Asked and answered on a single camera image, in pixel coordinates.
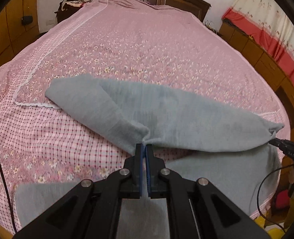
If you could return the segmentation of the grey fleece pants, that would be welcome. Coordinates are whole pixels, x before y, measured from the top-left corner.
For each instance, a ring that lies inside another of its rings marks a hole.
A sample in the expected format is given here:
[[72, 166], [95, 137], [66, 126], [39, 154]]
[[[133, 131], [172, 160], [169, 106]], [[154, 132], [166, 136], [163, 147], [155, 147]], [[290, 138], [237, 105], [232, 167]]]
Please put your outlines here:
[[[269, 141], [282, 123], [194, 93], [84, 74], [52, 80], [45, 96], [129, 157], [137, 144], [151, 145], [154, 155], [182, 178], [208, 179], [249, 218], [263, 175], [279, 166], [278, 151]], [[144, 155], [142, 195], [122, 199], [115, 238], [170, 238], [167, 201], [149, 197], [146, 177]], [[15, 203], [21, 229], [82, 180], [20, 186]]]

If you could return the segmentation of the wooden drawer cabinet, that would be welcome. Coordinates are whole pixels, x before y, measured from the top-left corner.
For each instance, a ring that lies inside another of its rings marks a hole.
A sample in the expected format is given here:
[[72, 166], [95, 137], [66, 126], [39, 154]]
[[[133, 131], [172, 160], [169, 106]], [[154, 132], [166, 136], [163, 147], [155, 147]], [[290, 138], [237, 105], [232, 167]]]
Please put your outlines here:
[[229, 20], [223, 20], [219, 35], [266, 80], [285, 107], [291, 129], [294, 130], [294, 87], [284, 71], [252, 37]]

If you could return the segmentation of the yellow floor mat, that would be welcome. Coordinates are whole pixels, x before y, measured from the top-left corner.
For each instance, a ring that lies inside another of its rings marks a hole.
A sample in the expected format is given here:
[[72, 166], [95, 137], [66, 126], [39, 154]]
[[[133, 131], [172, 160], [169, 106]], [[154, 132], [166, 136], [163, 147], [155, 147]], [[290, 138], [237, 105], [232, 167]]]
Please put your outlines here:
[[277, 225], [265, 226], [266, 219], [264, 219], [262, 216], [255, 218], [254, 221], [268, 233], [271, 239], [281, 239], [285, 235], [285, 232]]

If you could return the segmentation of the pink floral bedspread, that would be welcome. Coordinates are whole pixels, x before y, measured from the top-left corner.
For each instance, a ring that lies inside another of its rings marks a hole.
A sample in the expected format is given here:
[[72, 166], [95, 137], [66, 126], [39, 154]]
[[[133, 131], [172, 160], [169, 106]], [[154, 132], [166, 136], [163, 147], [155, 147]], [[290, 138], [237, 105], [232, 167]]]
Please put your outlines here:
[[177, 88], [290, 125], [253, 66], [191, 13], [137, 0], [94, 0], [0, 67], [0, 225], [13, 232], [7, 194], [23, 184], [106, 177], [126, 152], [57, 110], [52, 79], [95, 78]]

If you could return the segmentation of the cream and red curtain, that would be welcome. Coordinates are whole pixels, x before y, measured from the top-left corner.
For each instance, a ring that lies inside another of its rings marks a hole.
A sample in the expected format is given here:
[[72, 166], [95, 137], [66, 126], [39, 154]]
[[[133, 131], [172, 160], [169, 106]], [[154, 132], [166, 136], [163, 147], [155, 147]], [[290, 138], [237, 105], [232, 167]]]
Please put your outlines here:
[[294, 86], [294, 25], [275, 0], [235, 0], [223, 20], [251, 36]]

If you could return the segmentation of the wooden wardrobe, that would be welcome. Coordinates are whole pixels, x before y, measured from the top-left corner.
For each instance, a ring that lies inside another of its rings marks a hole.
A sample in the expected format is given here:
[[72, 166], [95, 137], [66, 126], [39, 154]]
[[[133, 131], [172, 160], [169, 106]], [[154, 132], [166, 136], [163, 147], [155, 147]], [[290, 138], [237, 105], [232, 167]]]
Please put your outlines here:
[[[29, 15], [33, 22], [23, 26], [21, 18]], [[39, 37], [37, 0], [10, 0], [0, 12], [0, 66]]]

